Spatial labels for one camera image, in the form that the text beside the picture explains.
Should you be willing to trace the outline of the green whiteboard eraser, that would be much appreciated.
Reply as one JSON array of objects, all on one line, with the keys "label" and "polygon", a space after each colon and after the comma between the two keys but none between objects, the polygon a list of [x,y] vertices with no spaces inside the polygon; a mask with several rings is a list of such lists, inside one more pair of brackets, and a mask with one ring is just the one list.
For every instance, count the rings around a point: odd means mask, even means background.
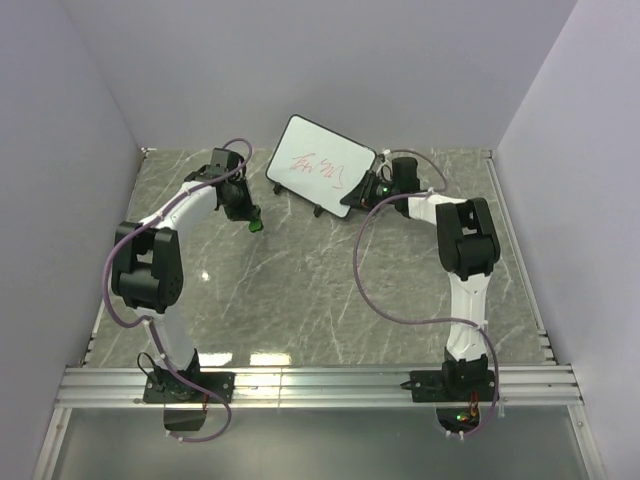
[{"label": "green whiteboard eraser", "polygon": [[251,220],[248,225],[248,229],[251,233],[257,233],[264,229],[262,220],[259,217]]}]

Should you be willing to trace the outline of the small white whiteboard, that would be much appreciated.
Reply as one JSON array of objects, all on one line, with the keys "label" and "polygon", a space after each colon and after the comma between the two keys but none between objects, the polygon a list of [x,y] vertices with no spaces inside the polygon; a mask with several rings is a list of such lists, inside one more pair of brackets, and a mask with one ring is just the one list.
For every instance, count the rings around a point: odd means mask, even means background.
[{"label": "small white whiteboard", "polygon": [[303,116],[293,115],[266,168],[266,178],[344,218],[351,208],[341,200],[373,166],[376,152]]}]

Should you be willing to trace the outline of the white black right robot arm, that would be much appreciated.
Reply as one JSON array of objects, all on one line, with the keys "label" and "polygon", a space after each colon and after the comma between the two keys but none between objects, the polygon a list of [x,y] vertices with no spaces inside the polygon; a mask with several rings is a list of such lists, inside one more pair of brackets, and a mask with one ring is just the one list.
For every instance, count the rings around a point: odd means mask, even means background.
[{"label": "white black right robot arm", "polygon": [[391,161],[391,176],[367,171],[341,203],[377,213],[390,204],[403,217],[436,228],[439,261],[448,275],[450,325],[441,371],[434,379],[414,377],[414,389],[436,401],[489,401],[499,397],[495,348],[488,341],[486,297],[501,247],[485,199],[459,199],[440,189],[421,187],[418,162],[411,156]]}]

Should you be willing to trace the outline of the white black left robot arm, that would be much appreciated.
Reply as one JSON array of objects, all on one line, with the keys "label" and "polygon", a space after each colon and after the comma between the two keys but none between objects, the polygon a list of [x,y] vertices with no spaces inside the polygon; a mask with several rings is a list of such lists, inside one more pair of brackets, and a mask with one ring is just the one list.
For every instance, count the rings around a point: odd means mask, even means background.
[{"label": "white black left robot arm", "polygon": [[[190,402],[205,387],[197,349],[184,328],[177,302],[184,286],[182,238],[214,211],[262,230],[261,209],[251,198],[246,178],[248,155],[228,145],[215,148],[208,164],[191,172],[169,201],[138,222],[123,222],[103,271],[103,300],[121,327],[143,325],[155,357],[148,381],[180,402]],[[128,323],[115,312],[117,296],[137,318]]]}]

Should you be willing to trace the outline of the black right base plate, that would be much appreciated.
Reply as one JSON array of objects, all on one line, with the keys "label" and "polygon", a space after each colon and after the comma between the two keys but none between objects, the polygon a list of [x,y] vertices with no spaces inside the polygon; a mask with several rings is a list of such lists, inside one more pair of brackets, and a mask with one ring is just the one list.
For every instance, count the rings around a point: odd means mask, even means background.
[{"label": "black right base plate", "polygon": [[494,398],[496,381],[489,370],[481,377],[460,380],[436,370],[414,370],[400,387],[411,393],[414,403],[462,403],[471,400],[489,402]]}]

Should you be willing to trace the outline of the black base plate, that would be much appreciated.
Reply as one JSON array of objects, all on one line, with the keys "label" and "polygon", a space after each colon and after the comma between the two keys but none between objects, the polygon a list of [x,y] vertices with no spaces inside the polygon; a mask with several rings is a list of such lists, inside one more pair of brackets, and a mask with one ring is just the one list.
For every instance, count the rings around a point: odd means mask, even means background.
[{"label": "black base plate", "polygon": [[489,370],[481,377],[460,380],[436,370],[414,370],[400,387],[411,393],[414,403],[462,403],[471,400],[489,402],[494,398],[496,381]]},{"label": "black base plate", "polygon": [[142,401],[145,404],[180,404],[219,403],[211,396],[211,392],[224,399],[227,403],[232,400],[236,374],[230,371],[197,372],[189,381],[197,384],[200,389],[186,385],[179,381],[167,370],[152,373],[148,376]]}]

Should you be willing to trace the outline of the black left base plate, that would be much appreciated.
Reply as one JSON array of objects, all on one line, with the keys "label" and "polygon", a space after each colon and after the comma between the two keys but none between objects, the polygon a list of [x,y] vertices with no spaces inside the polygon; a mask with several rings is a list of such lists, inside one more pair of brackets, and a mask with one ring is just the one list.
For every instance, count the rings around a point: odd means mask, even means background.
[{"label": "black left base plate", "polygon": [[211,392],[224,399],[227,403],[232,400],[236,374],[230,371],[197,372],[189,381],[197,384],[200,389],[186,385],[179,381],[167,370],[152,373],[148,376],[142,401],[145,404],[180,404],[219,403],[211,396]]}]

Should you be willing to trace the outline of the aluminium right side rail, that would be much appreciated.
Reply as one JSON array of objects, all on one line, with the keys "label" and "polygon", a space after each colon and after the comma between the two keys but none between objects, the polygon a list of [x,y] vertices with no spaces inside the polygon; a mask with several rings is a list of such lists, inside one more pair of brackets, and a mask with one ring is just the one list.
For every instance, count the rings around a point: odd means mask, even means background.
[{"label": "aluminium right side rail", "polygon": [[533,318],[537,327],[537,338],[541,347],[541,351],[544,354],[545,360],[543,362],[544,365],[557,365],[558,361],[556,355],[554,354],[553,347],[551,345],[551,341],[549,339],[549,335],[547,329],[544,325],[542,316],[540,314],[539,306],[536,300],[536,296],[530,281],[530,277],[528,275],[528,271],[526,268],[526,264],[524,261],[524,257],[522,255],[522,251],[517,239],[516,231],[511,219],[511,215],[509,212],[509,208],[506,202],[506,197],[504,195],[503,189],[501,187],[498,173],[495,167],[494,161],[494,151],[490,149],[482,150],[483,159],[487,165],[489,175],[491,177],[491,182],[493,188],[496,192],[496,196],[498,199],[498,203],[500,206],[501,214],[505,222],[506,230],[509,236],[509,241],[511,244],[511,248],[514,252],[514,256],[516,259],[516,263],[518,266],[518,270],[520,273],[520,277],[523,282],[523,286],[527,295],[527,299],[529,302],[529,306],[531,312],[533,314]]}]

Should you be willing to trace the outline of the aluminium rail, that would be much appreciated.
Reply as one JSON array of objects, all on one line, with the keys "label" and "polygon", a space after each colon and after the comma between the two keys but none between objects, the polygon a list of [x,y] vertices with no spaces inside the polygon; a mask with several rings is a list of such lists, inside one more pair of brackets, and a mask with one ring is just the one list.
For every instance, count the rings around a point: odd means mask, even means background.
[{"label": "aluminium rail", "polygon": [[528,275],[528,271],[526,268],[526,264],[524,261],[524,257],[522,255],[522,251],[517,239],[516,231],[511,219],[511,215],[509,212],[509,208],[506,202],[506,197],[504,195],[503,189],[501,187],[498,173],[495,167],[494,161],[494,151],[490,149],[482,150],[483,159],[487,165],[489,175],[491,177],[491,182],[493,188],[496,192],[496,196],[498,199],[498,203],[500,206],[501,214],[505,222],[506,230],[509,236],[509,241],[511,244],[511,248],[514,252],[514,256],[516,259],[516,263],[518,266],[518,270],[520,273],[520,277],[523,282],[523,286],[527,295],[527,299],[529,302],[529,306],[531,312],[533,314],[533,318],[537,327],[537,338],[541,347],[541,351],[544,354],[545,360],[543,362],[544,365],[557,365],[558,361],[556,355],[554,354],[553,347],[551,345],[551,341],[549,339],[549,335],[547,329],[544,325],[542,316],[540,314],[539,306],[536,300],[536,296],[530,281],[530,277]]},{"label": "aluminium rail", "polygon": [[[433,406],[435,383],[414,379],[418,366],[247,367],[234,370],[231,406],[240,408],[382,408]],[[153,403],[147,377],[134,368],[69,368],[58,408],[193,409],[194,403]],[[499,373],[505,406],[575,406],[583,396],[569,366],[507,366]]]}]

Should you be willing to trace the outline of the aluminium front rail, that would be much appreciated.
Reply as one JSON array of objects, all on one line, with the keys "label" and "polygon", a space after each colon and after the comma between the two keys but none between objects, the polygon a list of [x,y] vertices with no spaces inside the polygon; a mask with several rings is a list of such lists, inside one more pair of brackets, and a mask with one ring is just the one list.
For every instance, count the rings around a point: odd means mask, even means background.
[{"label": "aluminium front rail", "polygon": [[[247,367],[234,370],[231,406],[240,408],[382,408],[433,406],[435,383],[414,379],[418,366]],[[147,377],[134,368],[69,368],[58,408],[193,409],[194,403],[153,403]],[[569,366],[507,366],[499,373],[505,406],[575,406],[583,396]]]}]

